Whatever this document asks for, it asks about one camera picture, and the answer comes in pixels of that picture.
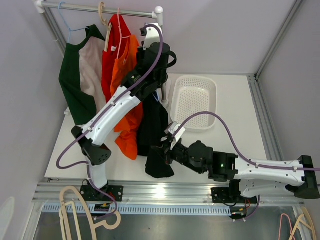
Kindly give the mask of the pink plastic hanger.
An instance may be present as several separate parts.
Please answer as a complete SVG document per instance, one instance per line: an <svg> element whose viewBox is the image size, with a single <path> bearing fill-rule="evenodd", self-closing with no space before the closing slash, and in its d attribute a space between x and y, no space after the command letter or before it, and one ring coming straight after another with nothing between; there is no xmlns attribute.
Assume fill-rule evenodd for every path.
<svg viewBox="0 0 320 240"><path fill-rule="evenodd" d="M117 48L118 50L117 50L116 59L118 60L119 64L125 65L128 60L128 57L129 57L131 36L130 35L123 36L122 26L121 26L121 18L120 18L120 8L117 9L117 22L118 22L118 30L119 30L120 39L119 39L119 44L118 44L118 48ZM122 43L123 43L124 39L125 39L125 41L124 41L125 48L124 48L123 54L120 55Z"/></svg>

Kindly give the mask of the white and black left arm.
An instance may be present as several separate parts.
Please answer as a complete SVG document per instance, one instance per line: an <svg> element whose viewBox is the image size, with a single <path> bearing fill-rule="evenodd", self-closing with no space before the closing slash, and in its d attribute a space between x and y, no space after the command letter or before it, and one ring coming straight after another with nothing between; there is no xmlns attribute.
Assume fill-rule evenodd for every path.
<svg viewBox="0 0 320 240"><path fill-rule="evenodd" d="M88 165L93 186L90 195L97 201L107 197L106 162L112 151L105 140L121 120L143 101L149 101L168 80L167 69L177 63L177 56L167 43L154 42L137 52L137 65L123 79L115 94L99 113L71 133L77 140Z"/></svg>

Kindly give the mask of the black t-shirt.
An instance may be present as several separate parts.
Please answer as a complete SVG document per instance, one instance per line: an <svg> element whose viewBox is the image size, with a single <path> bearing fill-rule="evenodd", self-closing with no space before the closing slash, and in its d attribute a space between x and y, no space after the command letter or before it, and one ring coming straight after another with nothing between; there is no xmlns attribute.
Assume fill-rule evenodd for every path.
<svg viewBox="0 0 320 240"><path fill-rule="evenodd" d="M169 165L153 165L149 161L152 146L161 146L161 139L166 136L165 130L169 125L169 115L153 95L149 95L142 103L143 118L137 131L138 155L147 157L145 172L149 176L162 179L174 176Z"/></svg>

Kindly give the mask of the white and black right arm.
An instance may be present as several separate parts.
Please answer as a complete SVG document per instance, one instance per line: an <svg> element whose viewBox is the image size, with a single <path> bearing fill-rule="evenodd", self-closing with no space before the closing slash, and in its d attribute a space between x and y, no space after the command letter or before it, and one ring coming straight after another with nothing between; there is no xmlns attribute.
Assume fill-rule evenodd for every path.
<svg viewBox="0 0 320 240"><path fill-rule="evenodd" d="M200 140L186 147L169 141L152 146L145 164L145 172L153 178L174 176L172 162L210 180L229 183L227 196L232 202L259 195L292 193L296 198L316 200L320 197L313 160L302 155L293 161L277 161L270 165L265 160L245 161L234 153L214 151Z"/></svg>

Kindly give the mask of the orange t-shirt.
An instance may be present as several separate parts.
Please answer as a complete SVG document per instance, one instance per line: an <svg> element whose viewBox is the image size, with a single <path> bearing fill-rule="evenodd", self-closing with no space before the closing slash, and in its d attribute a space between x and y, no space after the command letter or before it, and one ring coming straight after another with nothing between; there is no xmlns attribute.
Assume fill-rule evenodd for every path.
<svg viewBox="0 0 320 240"><path fill-rule="evenodd" d="M117 88L121 86L122 80L134 70L137 65L136 54L140 46L136 36L122 40L123 53L115 60L110 92L115 94ZM143 119L143 104L138 103L138 99L126 93L116 106L120 107L122 119L115 126L114 132L119 133L115 140L121 152L129 159L136 160L138 156L137 133Z"/></svg>

